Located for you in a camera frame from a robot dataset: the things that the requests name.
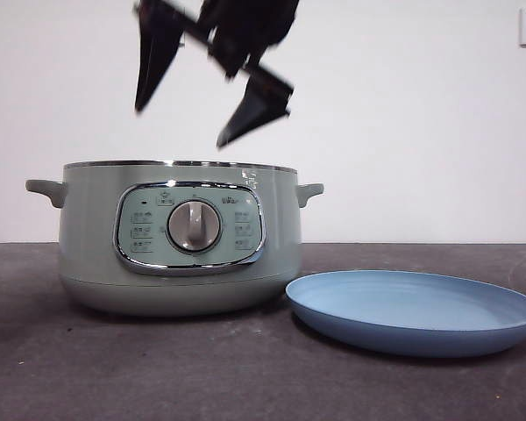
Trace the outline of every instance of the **pot handle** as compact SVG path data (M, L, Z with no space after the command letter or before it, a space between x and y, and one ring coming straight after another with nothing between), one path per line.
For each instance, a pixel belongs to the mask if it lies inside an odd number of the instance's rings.
M51 199L55 208L64 206L64 199L67 197L68 185L64 182L51 182L49 180L27 180L25 189L33 193L40 193Z
M323 193L323 184L303 184L296 186L296 197L298 197L298 206L301 208L306 206L308 199L312 196L321 195Z

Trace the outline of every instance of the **blue plate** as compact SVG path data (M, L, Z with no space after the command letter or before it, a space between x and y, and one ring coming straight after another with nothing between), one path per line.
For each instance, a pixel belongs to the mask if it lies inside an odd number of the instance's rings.
M526 296L452 276L356 270L287 286L295 314L324 335L400 355L471 357L526 339Z

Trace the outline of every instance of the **pot base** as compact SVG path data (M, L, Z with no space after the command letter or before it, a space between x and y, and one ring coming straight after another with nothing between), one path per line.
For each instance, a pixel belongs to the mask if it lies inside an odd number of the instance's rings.
M75 301L95 310L130 316L182 317L240 310L284 292L297 272L204 285L132 286L61 276Z

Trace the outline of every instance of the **white wall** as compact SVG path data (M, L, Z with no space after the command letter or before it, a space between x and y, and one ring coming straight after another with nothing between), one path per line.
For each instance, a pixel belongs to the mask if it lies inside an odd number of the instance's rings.
M302 211L306 241L526 242L524 5L301 0L264 59L295 84L291 118L218 152L245 79L225 84L193 42L137 118L131 0L0 0L0 241L57 238L59 210L26 178L193 159L323 182Z

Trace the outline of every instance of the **silver knob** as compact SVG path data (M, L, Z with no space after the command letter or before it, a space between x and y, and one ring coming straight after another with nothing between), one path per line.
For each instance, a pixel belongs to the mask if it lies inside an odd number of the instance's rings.
M180 204L172 212L167 221L167 231L179 248L200 252L217 240L220 219L209 204L190 200Z

